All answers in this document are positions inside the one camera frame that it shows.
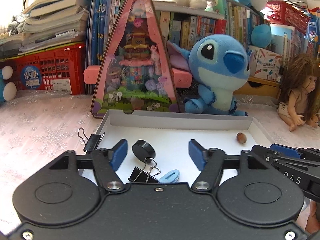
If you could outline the person right hand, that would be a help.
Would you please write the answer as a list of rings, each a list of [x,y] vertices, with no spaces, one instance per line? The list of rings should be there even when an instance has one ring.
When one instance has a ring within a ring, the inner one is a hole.
[[[310,202],[309,217],[305,227],[305,230],[310,234],[316,233],[317,231],[320,230],[320,224],[319,224],[319,220],[317,218],[316,212],[317,212],[317,203],[312,200]]]

